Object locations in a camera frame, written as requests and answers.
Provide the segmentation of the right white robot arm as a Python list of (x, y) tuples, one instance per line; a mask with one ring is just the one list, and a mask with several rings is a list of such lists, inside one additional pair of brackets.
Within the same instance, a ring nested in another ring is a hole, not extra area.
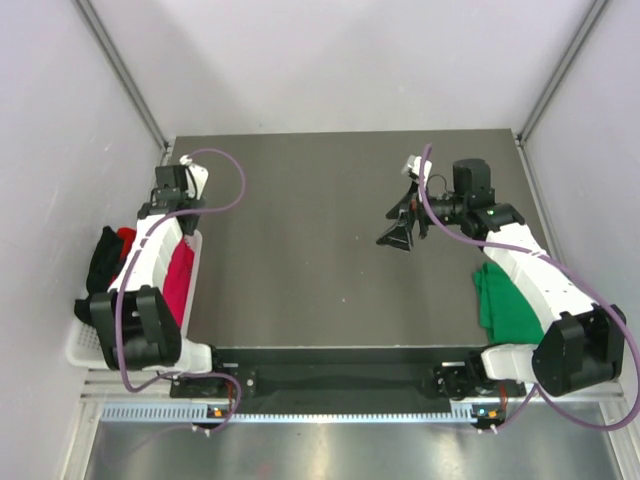
[(415, 236), (430, 226), (456, 225), (465, 241), (478, 246), (500, 267), (533, 310), (543, 337), (538, 341), (492, 342), (465, 362), (467, 384), (487, 396), (503, 380), (537, 383), (562, 396), (619, 377), (624, 336), (618, 322), (560, 269), (547, 261), (524, 217), (499, 203), (491, 170), (482, 159), (453, 165), (454, 189), (441, 196), (427, 190), (431, 163), (412, 155), (402, 172), (411, 180), (407, 193), (387, 213), (393, 225), (378, 244), (412, 250)]

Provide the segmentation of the pink t shirt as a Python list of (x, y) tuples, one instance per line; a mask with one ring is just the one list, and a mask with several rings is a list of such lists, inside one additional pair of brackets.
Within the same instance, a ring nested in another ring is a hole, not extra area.
[(162, 288), (164, 300), (176, 322), (184, 322), (195, 253), (185, 239), (176, 246)]

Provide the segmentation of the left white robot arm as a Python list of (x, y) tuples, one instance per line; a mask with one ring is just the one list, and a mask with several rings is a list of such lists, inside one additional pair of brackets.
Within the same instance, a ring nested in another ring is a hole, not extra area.
[(97, 369), (119, 368), (115, 309), (123, 294), (121, 333), (129, 371), (190, 372), (192, 384), (205, 396), (226, 387), (225, 370), (214, 364), (210, 346), (185, 338), (197, 266), (199, 216), (167, 218), (176, 211), (204, 206), (206, 168), (190, 161), (158, 167), (156, 187), (137, 213), (135, 237), (119, 274), (104, 292), (90, 296), (89, 314), (99, 343)]

